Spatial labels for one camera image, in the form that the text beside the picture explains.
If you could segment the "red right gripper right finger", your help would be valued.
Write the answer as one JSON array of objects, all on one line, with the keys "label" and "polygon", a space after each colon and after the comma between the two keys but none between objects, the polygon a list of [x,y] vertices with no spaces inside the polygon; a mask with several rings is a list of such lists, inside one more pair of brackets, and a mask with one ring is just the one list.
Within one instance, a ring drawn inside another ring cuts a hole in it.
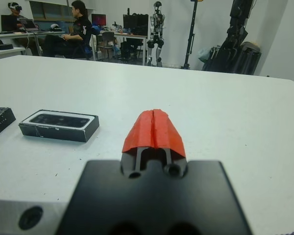
[{"label": "red right gripper right finger", "polygon": [[153,110],[154,144],[161,156],[163,169],[170,177],[183,177],[187,160],[183,140],[169,115],[160,109]]}]

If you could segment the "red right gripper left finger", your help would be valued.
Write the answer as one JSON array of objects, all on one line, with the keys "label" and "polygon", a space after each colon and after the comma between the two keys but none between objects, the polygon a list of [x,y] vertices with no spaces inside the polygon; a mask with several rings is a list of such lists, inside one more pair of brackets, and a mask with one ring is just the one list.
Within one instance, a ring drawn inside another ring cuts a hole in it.
[{"label": "red right gripper left finger", "polygon": [[153,154],[153,111],[143,111],[125,138],[122,148],[121,169],[124,176],[140,174]]}]

